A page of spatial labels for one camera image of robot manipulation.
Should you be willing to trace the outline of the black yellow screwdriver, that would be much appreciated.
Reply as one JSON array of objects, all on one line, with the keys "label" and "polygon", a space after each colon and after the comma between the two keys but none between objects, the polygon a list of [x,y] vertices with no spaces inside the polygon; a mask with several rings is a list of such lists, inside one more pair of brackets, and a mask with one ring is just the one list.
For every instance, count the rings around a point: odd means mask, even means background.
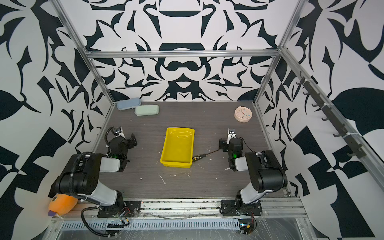
[{"label": "black yellow screwdriver", "polygon": [[211,155],[211,154],[213,154],[213,153],[215,153],[215,152],[218,152],[219,150],[220,150],[220,149],[215,150],[215,151],[210,152],[210,153],[207,153],[207,154],[196,155],[196,156],[194,156],[194,157],[192,158],[192,160],[193,160],[193,162],[199,161],[199,160],[205,158],[205,157],[208,156],[208,155]]}]

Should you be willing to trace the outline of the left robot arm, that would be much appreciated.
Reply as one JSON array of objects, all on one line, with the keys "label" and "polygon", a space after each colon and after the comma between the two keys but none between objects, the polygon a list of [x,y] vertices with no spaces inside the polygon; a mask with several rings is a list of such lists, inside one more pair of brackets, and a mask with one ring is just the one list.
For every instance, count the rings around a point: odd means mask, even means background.
[{"label": "left robot arm", "polygon": [[100,181],[100,173],[123,172],[129,162],[128,150],[137,145],[134,134],[129,139],[118,135],[107,141],[106,155],[93,152],[72,155],[53,183],[53,190],[57,194],[68,195],[100,207],[99,218],[129,216],[132,210],[124,202],[122,193],[104,185]]}]

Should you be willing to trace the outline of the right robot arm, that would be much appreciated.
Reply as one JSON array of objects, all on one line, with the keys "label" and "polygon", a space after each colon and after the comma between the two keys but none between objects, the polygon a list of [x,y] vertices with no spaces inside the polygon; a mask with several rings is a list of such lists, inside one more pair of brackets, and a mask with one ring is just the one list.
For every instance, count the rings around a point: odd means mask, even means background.
[{"label": "right robot arm", "polygon": [[223,216],[261,216],[260,199],[288,184],[282,166],[271,150],[243,153],[244,140],[231,138],[219,140],[219,149],[228,153],[229,168],[234,172],[248,172],[250,182],[239,190],[234,200],[222,200]]}]

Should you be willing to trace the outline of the yellow plastic bin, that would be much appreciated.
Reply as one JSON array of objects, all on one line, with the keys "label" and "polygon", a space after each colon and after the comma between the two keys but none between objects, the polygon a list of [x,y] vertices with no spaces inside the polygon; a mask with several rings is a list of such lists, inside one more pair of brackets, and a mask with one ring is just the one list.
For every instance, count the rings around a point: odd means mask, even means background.
[{"label": "yellow plastic bin", "polygon": [[165,167],[187,168],[193,163],[195,130],[167,128],[160,163]]}]

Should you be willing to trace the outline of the green glasses case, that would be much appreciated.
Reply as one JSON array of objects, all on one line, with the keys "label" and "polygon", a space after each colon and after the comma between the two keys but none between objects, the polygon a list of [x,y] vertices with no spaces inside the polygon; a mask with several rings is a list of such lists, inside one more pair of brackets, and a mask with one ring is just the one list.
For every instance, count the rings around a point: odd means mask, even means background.
[{"label": "green glasses case", "polygon": [[140,105],[135,108],[136,116],[152,116],[157,115],[160,112],[158,105]]}]

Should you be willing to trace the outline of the pink round clock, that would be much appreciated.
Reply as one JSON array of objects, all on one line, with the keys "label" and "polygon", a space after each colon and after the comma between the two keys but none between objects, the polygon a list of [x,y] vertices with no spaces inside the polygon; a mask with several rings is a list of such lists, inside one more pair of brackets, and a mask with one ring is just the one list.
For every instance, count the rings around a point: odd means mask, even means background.
[{"label": "pink round clock", "polygon": [[251,109],[239,106],[235,109],[234,117],[240,123],[247,123],[252,119],[253,113]]}]

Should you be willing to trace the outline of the blue glasses case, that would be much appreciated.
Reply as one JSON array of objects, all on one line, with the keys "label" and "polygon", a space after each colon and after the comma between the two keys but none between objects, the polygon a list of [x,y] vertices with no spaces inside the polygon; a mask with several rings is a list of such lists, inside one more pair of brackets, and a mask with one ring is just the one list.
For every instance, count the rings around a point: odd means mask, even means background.
[{"label": "blue glasses case", "polygon": [[141,99],[133,98],[128,100],[118,101],[116,104],[116,107],[119,111],[124,111],[129,109],[135,109],[137,106],[140,106],[140,105],[141,105]]}]

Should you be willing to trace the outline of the orange plush toy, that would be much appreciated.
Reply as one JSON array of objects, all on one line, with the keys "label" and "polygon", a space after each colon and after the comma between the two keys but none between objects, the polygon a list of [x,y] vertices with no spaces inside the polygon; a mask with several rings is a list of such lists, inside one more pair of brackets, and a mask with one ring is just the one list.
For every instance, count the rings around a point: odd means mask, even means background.
[{"label": "orange plush toy", "polygon": [[78,199],[65,194],[56,194],[49,203],[48,216],[63,216],[69,213],[78,203]]}]

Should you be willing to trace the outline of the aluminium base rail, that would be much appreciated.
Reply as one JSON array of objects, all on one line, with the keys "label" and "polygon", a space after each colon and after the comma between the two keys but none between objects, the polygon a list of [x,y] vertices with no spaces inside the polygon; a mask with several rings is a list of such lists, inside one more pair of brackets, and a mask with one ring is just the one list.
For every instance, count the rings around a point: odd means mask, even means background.
[{"label": "aluminium base rail", "polygon": [[144,199],[126,200],[123,210],[116,215],[106,207],[89,210],[85,218],[119,220],[138,217],[159,219],[195,217],[264,217],[306,218],[307,212],[299,198],[262,198],[254,204],[240,205],[232,199]]}]

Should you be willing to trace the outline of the black wall hook rack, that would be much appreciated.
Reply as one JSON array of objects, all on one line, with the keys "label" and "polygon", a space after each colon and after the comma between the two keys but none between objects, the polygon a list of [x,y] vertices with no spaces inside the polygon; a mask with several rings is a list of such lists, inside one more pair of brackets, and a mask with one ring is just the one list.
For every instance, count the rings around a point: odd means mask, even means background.
[{"label": "black wall hook rack", "polygon": [[306,90],[305,96],[310,96],[315,103],[312,107],[319,109],[325,115],[322,118],[324,122],[330,122],[337,131],[333,136],[335,138],[342,138],[347,146],[351,149],[351,153],[348,153],[350,157],[357,157],[359,159],[367,156],[367,153],[363,149],[362,141],[358,139],[358,133],[352,130],[352,127],[348,126],[347,120],[342,116],[337,107],[331,103],[331,100],[325,96],[323,91],[318,87],[316,81],[313,79],[307,79],[300,73],[300,80],[297,85],[301,85]]}]

